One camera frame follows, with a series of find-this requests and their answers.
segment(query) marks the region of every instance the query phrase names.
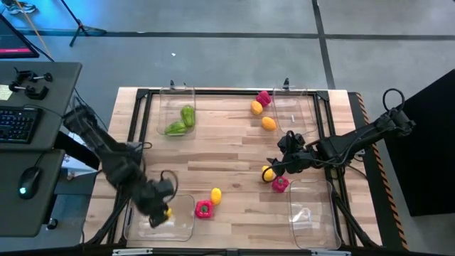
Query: orange striped edge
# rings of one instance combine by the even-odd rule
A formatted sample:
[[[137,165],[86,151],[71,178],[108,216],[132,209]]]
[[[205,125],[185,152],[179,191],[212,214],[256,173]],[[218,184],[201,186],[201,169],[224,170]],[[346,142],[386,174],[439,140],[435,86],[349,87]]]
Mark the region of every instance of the orange striped edge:
[[[358,98],[358,102],[359,102],[360,108],[362,109],[363,119],[365,120],[366,124],[369,124],[370,120],[368,119],[368,115],[367,115],[367,111],[366,111],[366,108],[365,108],[365,104],[363,103],[362,95],[360,95],[360,93],[356,93],[356,95],[357,95],[357,98]],[[379,170],[381,172],[382,182],[384,183],[385,192],[388,195],[388,199],[389,199],[389,203],[390,203],[390,209],[393,212],[393,217],[395,219],[395,224],[397,225],[397,228],[398,228],[398,233],[399,233],[400,238],[401,238],[402,246],[403,246],[404,249],[409,250],[409,247],[407,246],[407,242],[406,242],[406,238],[405,238],[405,232],[404,232],[403,227],[401,225],[400,217],[398,216],[397,207],[395,205],[395,202],[393,201],[392,191],[390,190],[389,181],[388,181],[387,175],[385,174],[385,171],[384,171],[384,166],[382,164],[382,159],[381,159],[381,157],[379,155],[378,147],[376,146],[376,144],[373,144],[372,147],[373,147],[373,153],[375,153],[375,156],[376,156],[376,162],[378,163],[378,167],[379,167]]]

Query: gray desk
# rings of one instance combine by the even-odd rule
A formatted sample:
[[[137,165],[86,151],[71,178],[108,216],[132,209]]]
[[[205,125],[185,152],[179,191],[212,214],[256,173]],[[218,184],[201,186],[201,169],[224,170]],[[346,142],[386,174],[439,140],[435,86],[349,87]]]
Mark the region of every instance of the gray desk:
[[[52,150],[40,160],[43,169],[36,195],[29,200],[18,196],[18,181],[23,170],[32,167],[41,153],[1,153],[0,236],[34,237],[38,234],[52,198],[65,152]]]
[[[38,105],[64,115],[68,103],[76,86],[82,64],[80,63],[51,63],[32,61],[0,61],[0,84],[9,85],[14,81],[18,70],[32,70],[37,75],[49,72],[53,76],[52,82],[39,80],[37,83],[25,82],[23,85],[36,87],[46,86],[49,92],[44,100],[31,100],[24,95],[23,91],[13,92],[9,100],[0,100],[0,106],[21,107],[25,104]],[[37,126],[35,135],[30,144],[0,144],[2,150],[28,150],[43,151],[52,149],[57,133],[61,126],[61,117],[49,111],[43,111],[40,124]]]
[[[77,78],[81,71],[80,63],[50,63],[31,61],[0,61],[0,84],[9,85],[15,79],[14,67],[18,70],[32,70],[37,75],[51,73],[52,82],[39,80],[37,83],[24,82],[36,87],[49,88],[43,100],[31,100],[23,91],[13,92],[8,100],[0,100],[0,106],[27,104],[45,107],[64,115],[71,99]],[[0,143],[0,236],[33,237],[38,234],[54,194],[55,183],[60,173],[63,156],[66,154],[81,160],[92,168],[99,164],[97,157],[87,148],[74,142],[60,131],[62,118],[53,112],[43,110],[36,133],[30,144]],[[32,167],[44,151],[46,153],[39,166],[43,169],[37,194],[29,200],[18,197],[19,177],[25,169]]]

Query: transparent container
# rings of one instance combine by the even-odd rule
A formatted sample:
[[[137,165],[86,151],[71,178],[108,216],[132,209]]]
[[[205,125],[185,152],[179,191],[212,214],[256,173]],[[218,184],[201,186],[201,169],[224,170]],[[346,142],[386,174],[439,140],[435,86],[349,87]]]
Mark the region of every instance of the transparent container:
[[[180,241],[190,240],[194,227],[195,201],[190,195],[177,195],[171,202],[172,216],[156,228],[151,228],[149,217],[142,215],[129,202],[124,223],[124,236],[131,241]]]
[[[278,124],[280,135],[292,130],[304,135],[307,133],[301,101],[306,99],[303,90],[290,90],[275,87],[273,89],[272,105],[274,116]]]
[[[196,128],[196,90],[194,87],[177,87],[171,82],[170,87],[163,87],[159,90],[159,121],[156,131],[165,135],[166,128],[174,122],[181,121],[181,110],[186,105],[193,107],[195,111],[195,124],[181,134],[172,136],[183,136],[194,132]]]
[[[289,224],[299,248],[336,250],[341,246],[333,217],[332,189],[322,180],[291,182]]]

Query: green pepper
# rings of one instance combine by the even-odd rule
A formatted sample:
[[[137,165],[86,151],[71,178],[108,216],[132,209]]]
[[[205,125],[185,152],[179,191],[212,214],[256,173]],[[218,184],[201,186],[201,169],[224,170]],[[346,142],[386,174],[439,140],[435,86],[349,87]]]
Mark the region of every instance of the green pepper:
[[[173,122],[165,130],[164,134],[169,136],[178,136],[184,134],[188,128],[182,121]]]
[[[193,127],[194,125],[194,107],[190,105],[186,105],[180,111],[180,116],[182,116],[182,120],[185,122],[187,127]]]

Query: butcher block tabletop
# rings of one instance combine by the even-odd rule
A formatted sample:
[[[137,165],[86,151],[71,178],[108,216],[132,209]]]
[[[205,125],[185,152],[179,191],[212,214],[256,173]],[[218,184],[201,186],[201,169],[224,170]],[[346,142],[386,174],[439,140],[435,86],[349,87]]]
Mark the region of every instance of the butcher block tabletop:
[[[118,142],[127,140],[137,89],[119,88],[109,126],[109,134]],[[336,134],[355,129],[348,93],[345,90],[329,90],[328,93]],[[306,130],[304,138],[307,143],[313,142],[319,139],[314,103],[311,97],[301,96],[299,99]],[[282,153],[277,142],[284,134],[279,130],[269,132],[261,127],[263,117],[274,118],[275,114],[272,106],[268,106],[262,114],[253,115],[250,111],[253,100],[250,95],[196,95],[196,128],[184,137],[170,138],[157,132],[160,97],[158,94],[153,96],[145,139],[153,146],[144,150],[146,175],[157,179],[163,170],[172,170],[177,174],[176,205],[173,207],[170,203],[176,219],[165,225],[186,229],[179,229],[179,232],[163,229],[167,232],[163,237],[188,236],[188,239],[150,241],[147,234],[153,231],[147,229],[144,221],[140,222],[145,218],[137,213],[123,231],[123,213],[118,220],[116,241],[124,232],[129,247],[299,248],[289,225],[289,194],[275,193],[270,183],[261,179],[261,168],[268,165],[266,158],[277,157],[281,160]],[[144,105],[141,104],[135,141],[139,136]],[[328,134],[322,102],[320,106],[325,134]],[[363,163],[354,161],[351,165],[365,172]],[[301,179],[325,181],[323,169],[306,169],[300,174],[284,176],[296,183]],[[349,168],[344,179],[353,216],[371,239],[381,244],[367,180]],[[214,207],[213,217],[193,220],[193,203],[210,200],[212,188],[222,191],[221,203]],[[108,184],[104,174],[98,175],[84,226],[87,240],[101,228],[112,212],[115,195],[116,191]],[[314,198],[305,198],[305,201],[309,202],[309,208],[314,208],[312,218],[316,220],[318,201]],[[344,241],[348,243],[345,219],[341,212],[338,214]],[[320,237],[321,234],[314,231],[313,237],[307,233],[297,243],[302,244],[301,239],[304,239],[307,245],[324,247],[325,242]]]

